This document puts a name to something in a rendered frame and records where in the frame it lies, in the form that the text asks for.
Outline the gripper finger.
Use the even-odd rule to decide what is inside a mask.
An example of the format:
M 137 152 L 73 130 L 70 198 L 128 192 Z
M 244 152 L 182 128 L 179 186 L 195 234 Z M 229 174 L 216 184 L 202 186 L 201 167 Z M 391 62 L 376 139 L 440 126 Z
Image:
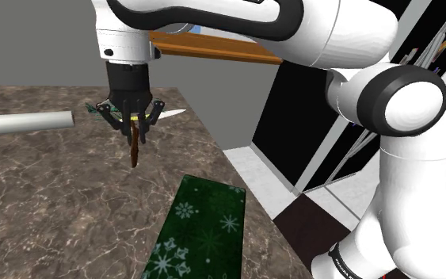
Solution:
M 143 105 L 144 102 L 138 100 L 139 140 L 142 144 L 145 144 L 146 133 L 149 132 L 151 125 L 156 125 L 158 118 L 165 107 L 165 102 L 159 99 L 154 100 L 152 102 L 152 110 L 148 116 L 145 113 Z
M 114 130 L 119 130 L 124 136 L 131 135 L 131 126 L 128 124 L 130 116 L 127 116 L 127 120 L 120 120 L 114 116 L 113 109 L 115 106 L 111 104 L 109 100 L 96 104 L 97 112 L 109 123 Z

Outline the brown slender stick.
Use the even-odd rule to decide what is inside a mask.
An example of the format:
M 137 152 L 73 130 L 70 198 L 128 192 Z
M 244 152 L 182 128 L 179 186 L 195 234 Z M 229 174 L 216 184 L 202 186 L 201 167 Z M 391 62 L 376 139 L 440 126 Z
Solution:
M 131 130 L 132 130 L 132 143 L 131 143 L 131 163 L 132 168 L 136 168 L 138 163 L 138 153 L 139 153 L 139 129 L 136 127 L 135 121 L 130 120 Z

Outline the white cylinder roll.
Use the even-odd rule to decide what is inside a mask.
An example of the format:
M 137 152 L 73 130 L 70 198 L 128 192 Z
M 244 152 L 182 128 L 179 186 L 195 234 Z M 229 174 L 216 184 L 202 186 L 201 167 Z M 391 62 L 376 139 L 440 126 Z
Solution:
M 73 128 L 74 126 L 74 114 L 71 111 L 0 115 L 0 134 Z

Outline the brown wooden shelf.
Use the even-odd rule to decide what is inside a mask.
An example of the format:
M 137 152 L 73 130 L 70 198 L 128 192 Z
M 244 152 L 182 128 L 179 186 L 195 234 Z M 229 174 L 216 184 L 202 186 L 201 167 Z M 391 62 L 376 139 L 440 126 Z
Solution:
M 282 63 L 282 59 L 254 42 L 190 32 L 169 34 L 151 31 L 150 39 L 163 55 L 180 55 L 274 65 Z

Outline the green snowflake-patterned box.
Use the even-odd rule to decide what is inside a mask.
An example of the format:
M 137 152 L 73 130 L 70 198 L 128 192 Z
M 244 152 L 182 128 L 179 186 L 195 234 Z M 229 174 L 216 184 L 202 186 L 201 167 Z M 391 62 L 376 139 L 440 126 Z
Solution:
M 185 175 L 139 279 L 241 279 L 246 190 Z

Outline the black glass door, grey frame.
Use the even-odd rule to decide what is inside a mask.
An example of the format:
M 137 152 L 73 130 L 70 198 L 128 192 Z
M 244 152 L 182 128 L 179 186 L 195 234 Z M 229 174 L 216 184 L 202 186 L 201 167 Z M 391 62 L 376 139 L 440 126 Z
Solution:
M 392 10 L 406 27 L 414 25 L 391 50 L 392 62 L 414 64 L 446 23 L 446 0 L 374 0 Z M 446 71 L 446 49 L 430 65 Z M 284 61 L 276 73 L 252 144 L 287 187 L 308 191 L 363 169 L 379 150 L 379 136 L 350 124 L 326 101 L 328 74 Z

